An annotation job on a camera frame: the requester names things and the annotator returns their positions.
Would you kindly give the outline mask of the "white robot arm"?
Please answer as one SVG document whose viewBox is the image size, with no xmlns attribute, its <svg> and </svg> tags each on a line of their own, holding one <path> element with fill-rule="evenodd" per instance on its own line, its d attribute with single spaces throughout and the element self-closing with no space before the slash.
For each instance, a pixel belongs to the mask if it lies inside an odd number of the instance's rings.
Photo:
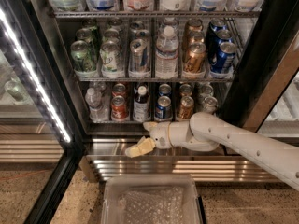
<svg viewBox="0 0 299 224">
<path fill-rule="evenodd" d="M 299 147 L 244 130 L 205 112 L 185 121 L 145 122 L 143 127 L 149 137 L 127 148 L 126 156 L 139 157 L 155 148 L 172 147 L 212 151 L 222 144 L 299 190 Z"/>
</svg>

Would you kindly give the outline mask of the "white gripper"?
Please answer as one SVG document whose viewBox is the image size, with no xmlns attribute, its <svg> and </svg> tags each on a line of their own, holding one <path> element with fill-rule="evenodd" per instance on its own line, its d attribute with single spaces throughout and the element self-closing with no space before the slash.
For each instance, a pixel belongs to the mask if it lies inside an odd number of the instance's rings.
<svg viewBox="0 0 299 224">
<path fill-rule="evenodd" d="M 150 153 L 155 146 L 159 149 L 169 149 L 171 147 L 169 125 L 170 122 L 144 122 L 143 127 L 149 132 L 151 138 L 143 136 L 136 145 L 125 150 L 125 155 L 130 158 L 139 157 Z"/>
</svg>

